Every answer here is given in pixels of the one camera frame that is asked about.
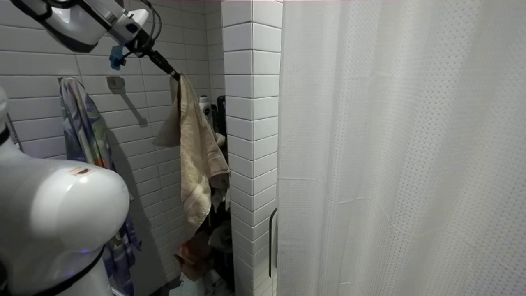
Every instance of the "bathroom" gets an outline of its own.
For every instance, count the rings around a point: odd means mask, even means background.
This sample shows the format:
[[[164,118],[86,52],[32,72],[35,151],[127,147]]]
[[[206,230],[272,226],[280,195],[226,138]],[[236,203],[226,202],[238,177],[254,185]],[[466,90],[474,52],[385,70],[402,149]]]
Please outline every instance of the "bathroom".
[[[126,55],[109,32],[75,50],[0,1],[2,141],[32,157],[73,159],[67,78],[108,124],[137,244],[131,289],[111,279],[104,296],[526,294],[526,1],[85,1],[149,11],[145,31],[160,31],[155,49],[183,77]],[[229,256],[195,279],[182,251],[218,205],[191,225],[180,146],[157,144],[185,96],[175,83],[221,113],[213,134],[229,166],[219,217]],[[2,190],[19,189],[2,159]],[[11,277],[4,248],[14,243],[0,241],[0,294],[83,296],[83,276],[62,291],[63,281],[11,291],[29,279]],[[223,292],[208,282],[213,269]]]

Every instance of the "white shower curtain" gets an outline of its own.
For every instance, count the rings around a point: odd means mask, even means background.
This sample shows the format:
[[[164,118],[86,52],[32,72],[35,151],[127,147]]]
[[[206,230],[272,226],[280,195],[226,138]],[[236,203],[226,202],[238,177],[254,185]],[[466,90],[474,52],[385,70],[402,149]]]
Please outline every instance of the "white shower curtain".
[[[285,1],[280,296],[526,294],[526,1]]]

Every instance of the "white tiled pillar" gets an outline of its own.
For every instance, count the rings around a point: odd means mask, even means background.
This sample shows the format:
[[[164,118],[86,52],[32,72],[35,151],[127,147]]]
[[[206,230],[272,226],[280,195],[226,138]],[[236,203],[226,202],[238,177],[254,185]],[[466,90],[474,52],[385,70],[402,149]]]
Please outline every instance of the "white tiled pillar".
[[[269,218],[277,208],[284,3],[223,3],[238,294],[275,294]]]

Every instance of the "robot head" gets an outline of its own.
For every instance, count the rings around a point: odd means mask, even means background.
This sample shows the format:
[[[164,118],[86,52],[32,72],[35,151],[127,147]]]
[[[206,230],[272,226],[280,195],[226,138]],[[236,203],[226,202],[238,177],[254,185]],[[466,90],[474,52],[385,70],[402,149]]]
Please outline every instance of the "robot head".
[[[7,105],[9,105],[9,98],[6,90],[0,87],[0,131],[6,128],[6,121],[7,121]]]

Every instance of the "hanging towel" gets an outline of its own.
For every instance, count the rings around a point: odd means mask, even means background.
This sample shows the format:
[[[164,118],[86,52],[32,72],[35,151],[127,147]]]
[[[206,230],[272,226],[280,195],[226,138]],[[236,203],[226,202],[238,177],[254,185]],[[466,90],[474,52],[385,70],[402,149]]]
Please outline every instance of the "hanging towel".
[[[182,144],[183,205],[193,230],[198,230],[214,203],[224,198],[231,169],[216,134],[200,108],[193,83],[172,80],[175,106],[154,139],[159,146]]]
[[[85,161],[114,169],[113,151],[108,141],[108,124],[98,105],[76,78],[62,78],[65,138],[68,159]],[[121,231],[106,244],[104,263],[114,289],[134,296],[131,268],[136,263],[134,249],[141,249],[131,215]]]

